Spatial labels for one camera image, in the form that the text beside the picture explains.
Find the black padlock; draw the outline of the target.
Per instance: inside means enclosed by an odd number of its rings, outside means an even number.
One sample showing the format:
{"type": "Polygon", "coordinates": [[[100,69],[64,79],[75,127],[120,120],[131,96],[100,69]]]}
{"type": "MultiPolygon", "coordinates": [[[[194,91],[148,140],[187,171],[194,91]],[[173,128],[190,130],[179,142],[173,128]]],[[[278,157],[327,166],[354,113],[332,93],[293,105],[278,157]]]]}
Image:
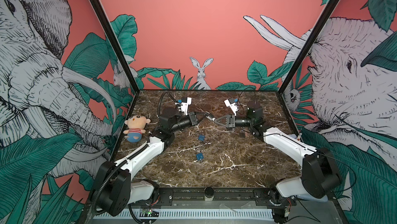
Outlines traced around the black padlock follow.
{"type": "Polygon", "coordinates": [[[216,118],[214,117],[214,115],[212,115],[211,113],[208,113],[206,115],[206,118],[212,122],[214,122],[216,120],[216,118]]]}
{"type": "Polygon", "coordinates": [[[239,136],[240,136],[241,138],[245,138],[245,137],[246,137],[245,131],[244,131],[244,130],[241,130],[241,131],[239,132],[239,136]]]}

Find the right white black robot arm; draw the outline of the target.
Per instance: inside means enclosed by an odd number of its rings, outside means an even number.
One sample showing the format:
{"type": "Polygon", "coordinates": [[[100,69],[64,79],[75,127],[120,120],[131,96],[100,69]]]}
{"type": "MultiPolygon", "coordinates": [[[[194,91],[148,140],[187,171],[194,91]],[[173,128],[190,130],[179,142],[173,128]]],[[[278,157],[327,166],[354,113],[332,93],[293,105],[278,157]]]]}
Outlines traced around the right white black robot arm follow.
{"type": "Polygon", "coordinates": [[[301,167],[299,176],[280,180],[273,187],[276,199],[297,197],[298,199],[326,202],[328,193],[341,185],[342,177],[333,153],[327,148],[317,149],[293,138],[264,118],[263,108],[250,101],[244,116],[238,116],[237,104],[225,101],[233,114],[219,118],[208,115],[208,119],[227,129],[246,127],[257,139],[277,148],[301,167]]]}

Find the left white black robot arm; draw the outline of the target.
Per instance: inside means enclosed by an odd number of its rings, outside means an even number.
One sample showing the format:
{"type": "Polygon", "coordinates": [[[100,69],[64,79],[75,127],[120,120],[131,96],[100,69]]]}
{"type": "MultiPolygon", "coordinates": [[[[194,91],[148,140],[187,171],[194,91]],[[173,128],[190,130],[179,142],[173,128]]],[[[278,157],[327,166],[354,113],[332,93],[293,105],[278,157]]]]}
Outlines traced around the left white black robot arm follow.
{"type": "Polygon", "coordinates": [[[156,128],[148,140],[131,154],[115,162],[103,163],[91,191],[91,207],[88,217],[108,213],[118,215],[127,205],[137,201],[159,199],[158,184],[150,180],[134,183],[135,175],[156,156],[168,148],[175,139],[175,132],[196,126],[200,123],[198,115],[214,121],[209,112],[189,112],[182,116],[174,108],[165,108],[159,115],[156,128]]]}

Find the plush doll striped shirt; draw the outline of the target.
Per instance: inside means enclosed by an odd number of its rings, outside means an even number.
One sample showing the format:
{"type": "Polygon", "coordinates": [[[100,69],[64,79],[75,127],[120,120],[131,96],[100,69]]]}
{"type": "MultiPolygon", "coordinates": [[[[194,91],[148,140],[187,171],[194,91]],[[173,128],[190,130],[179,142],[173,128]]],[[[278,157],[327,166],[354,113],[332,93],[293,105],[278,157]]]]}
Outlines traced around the plush doll striped shirt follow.
{"type": "Polygon", "coordinates": [[[146,133],[146,125],[150,122],[151,120],[143,115],[134,115],[127,119],[124,124],[127,125],[128,129],[123,131],[126,140],[131,143],[139,142],[142,135],[146,133]]]}

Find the white vented strip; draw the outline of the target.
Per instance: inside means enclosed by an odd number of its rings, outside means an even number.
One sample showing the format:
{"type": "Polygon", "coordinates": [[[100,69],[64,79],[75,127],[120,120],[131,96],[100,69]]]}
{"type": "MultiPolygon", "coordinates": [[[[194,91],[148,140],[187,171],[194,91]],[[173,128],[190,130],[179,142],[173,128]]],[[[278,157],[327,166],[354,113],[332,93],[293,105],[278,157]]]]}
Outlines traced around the white vented strip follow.
{"type": "Polygon", "coordinates": [[[271,209],[232,209],[232,208],[134,208],[140,220],[152,219],[252,219],[273,220],[271,209]]]}

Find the black knob on rail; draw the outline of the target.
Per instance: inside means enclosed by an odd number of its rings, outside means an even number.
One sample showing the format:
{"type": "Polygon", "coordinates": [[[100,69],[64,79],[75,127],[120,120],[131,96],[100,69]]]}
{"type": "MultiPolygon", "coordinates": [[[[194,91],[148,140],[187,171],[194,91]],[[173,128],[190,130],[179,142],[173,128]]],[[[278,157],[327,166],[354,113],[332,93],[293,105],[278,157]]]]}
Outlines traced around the black knob on rail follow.
{"type": "Polygon", "coordinates": [[[206,187],[204,189],[204,200],[205,201],[213,201],[215,191],[212,187],[206,187]]]}

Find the black mounting rail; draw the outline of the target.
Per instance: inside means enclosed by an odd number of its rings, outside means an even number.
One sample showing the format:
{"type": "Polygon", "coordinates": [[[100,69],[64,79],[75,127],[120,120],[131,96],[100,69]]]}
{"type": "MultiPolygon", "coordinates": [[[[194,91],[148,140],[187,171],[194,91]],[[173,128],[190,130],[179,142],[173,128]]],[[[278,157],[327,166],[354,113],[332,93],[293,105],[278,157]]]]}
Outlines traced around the black mounting rail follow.
{"type": "MultiPolygon", "coordinates": [[[[149,206],[172,206],[177,201],[205,201],[203,187],[193,188],[164,188],[156,187],[148,199],[137,200],[136,197],[129,196],[126,190],[121,191],[121,195],[113,197],[111,190],[106,190],[98,200],[100,208],[106,208],[113,200],[116,201],[116,209],[127,207],[128,205],[149,207],[149,206]]],[[[275,188],[213,188],[215,191],[213,201],[253,201],[256,206],[268,208],[283,208],[295,206],[297,200],[311,200],[316,202],[326,202],[328,198],[321,199],[309,196],[290,196],[283,198],[276,192],[275,188]]]]}

